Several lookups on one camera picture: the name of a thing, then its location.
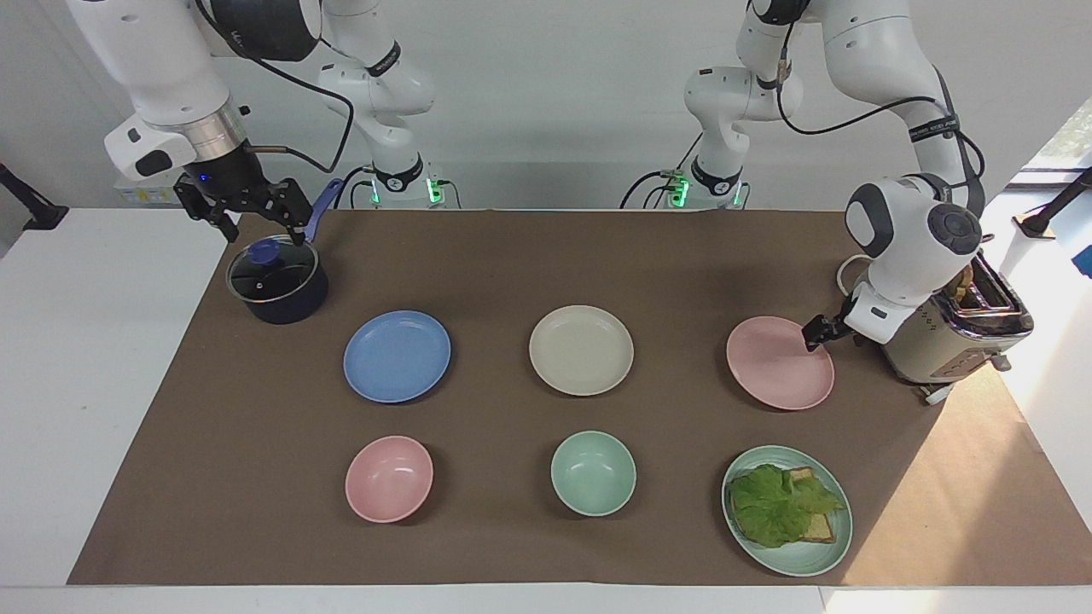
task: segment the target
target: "blue object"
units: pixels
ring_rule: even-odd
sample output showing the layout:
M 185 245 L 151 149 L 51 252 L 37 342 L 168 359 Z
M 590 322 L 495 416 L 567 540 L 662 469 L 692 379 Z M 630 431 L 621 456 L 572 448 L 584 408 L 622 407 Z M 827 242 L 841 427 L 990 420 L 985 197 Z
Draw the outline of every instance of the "blue object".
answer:
M 428 392 L 451 362 L 451 339 L 435 318 L 391 311 L 360 327 L 345 347 L 345 379 L 377 403 L 402 403 Z
M 265 267 L 276 262 L 281 257 L 281 244 L 274 238 L 262 239 L 254 243 L 247 249 L 250 261 L 259 267 Z
M 1077 264 L 1077 268 L 1080 272 L 1084 273 L 1084 276 L 1092 278 L 1092 245 L 1078 253 L 1077 258 L 1073 258 L 1073 264 Z
M 314 237 L 319 234 L 319 222 L 322 221 L 322 214 L 327 212 L 327 209 L 330 209 L 330 203 L 337 198 L 344 185 L 345 181 L 341 179 L 330 181 L 327 184 L 327 189 L 319 194 L 319 200 L 314 201 L 314 205 L 311 206 L 311 219 L 308 220 L 307 227 L 304 228 L 304 236 L 309 243 L 314 243 Z

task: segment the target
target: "green bowl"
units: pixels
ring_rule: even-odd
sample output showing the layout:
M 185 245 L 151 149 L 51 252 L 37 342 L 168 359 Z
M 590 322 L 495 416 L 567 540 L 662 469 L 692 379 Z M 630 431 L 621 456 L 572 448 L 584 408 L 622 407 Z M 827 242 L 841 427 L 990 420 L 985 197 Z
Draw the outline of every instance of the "green bowl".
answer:
M 830 520 L 831 530 L 834 531 L 833 544 L 809 544 L 797 542 L 785 544 L 779 548 L 768 548 L 761 546 L 744 536 L 743 531 L 736 524 L 736 519 L 732 513 L 731 493 L 728 485 L 733 480 L 745 475 L 759 465 L 772 464 L 779 469 L 796 469 L 798 467 L 810 467 L 816 477 L 822 485 L 834 493 L 842 501 L 845 509 L 839 509 L 827 515 Z M 845 491 L 842 485 L 834 480 L 834 476 L 826 467 L 814 458 L 784 446 L 762 446 L 747 450 L 728 465 L 728 471 L 724 475 L 724 484 L 721 488 L 721 505 L 724 509 L 724 519 L 728 522 L 732 534 L 755 560 L 763 566 L 773 569 L 785 576 L 797 578 L 809 578 L 826 574 L 833 569 L 845 558 L 845 553 L 850 551 L 850 542 L 853 540 L 853 513 L 850 511 L 850 501 L 845 498 Z
M 609 516 L 633 496 L 637 464 L 617 438 L 585 430 L 558 446 L 550 462 L 550 479 L 557 496 L 572 511 Z

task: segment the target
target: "toasted bread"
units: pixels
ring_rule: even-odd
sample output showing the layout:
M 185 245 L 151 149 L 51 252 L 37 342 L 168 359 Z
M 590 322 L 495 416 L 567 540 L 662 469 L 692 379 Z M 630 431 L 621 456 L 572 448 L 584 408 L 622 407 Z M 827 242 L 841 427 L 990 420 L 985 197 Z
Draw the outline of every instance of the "toasted bread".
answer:
M 793 482 L 796 482 L 805 477 L 815 477 L 816 474 L 810 467 L 800 467 L 788 470 L 788 476 L 792 477 Z M 800 541 L 812 544 L 834 543 L 834 531 L 830 528 L 830 520 L 827 519 L 826 513 L 811 515 L 811 524 L 808 526 L 808 530 L 804 532 Z

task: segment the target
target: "blue plate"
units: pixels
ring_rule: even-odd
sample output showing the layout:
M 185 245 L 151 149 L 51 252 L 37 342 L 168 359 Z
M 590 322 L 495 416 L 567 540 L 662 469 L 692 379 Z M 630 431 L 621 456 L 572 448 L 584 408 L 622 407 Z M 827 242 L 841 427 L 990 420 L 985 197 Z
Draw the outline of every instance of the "blue plate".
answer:
M 451 362 L 443 326 L 419 311 L 391 311 L 360 327 L 345 349 L 345 379 L 377 403 L 402 403 L 428 392 Z

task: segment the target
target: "blue pot handle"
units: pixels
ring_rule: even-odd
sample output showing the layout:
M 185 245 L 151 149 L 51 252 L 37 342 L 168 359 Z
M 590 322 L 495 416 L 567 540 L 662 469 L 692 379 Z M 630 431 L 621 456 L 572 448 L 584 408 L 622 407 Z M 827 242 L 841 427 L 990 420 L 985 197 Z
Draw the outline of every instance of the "blue pot handle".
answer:
M 319 194 L 319 200 L 314 201 L 314 204 L 311 206 L 311 220 L 304 229 L 304 236 L 307 237 L 308 241 L 314 243 L 314 237 L 319 234 L 319 222 L 322 221 L 322 214 L 330 209 L 330 204 L 337 198 L 344 186 L 345 181 L 341 179 L 330 181 L 327 184 L 327 189 L 322 190 L 322 193 Z

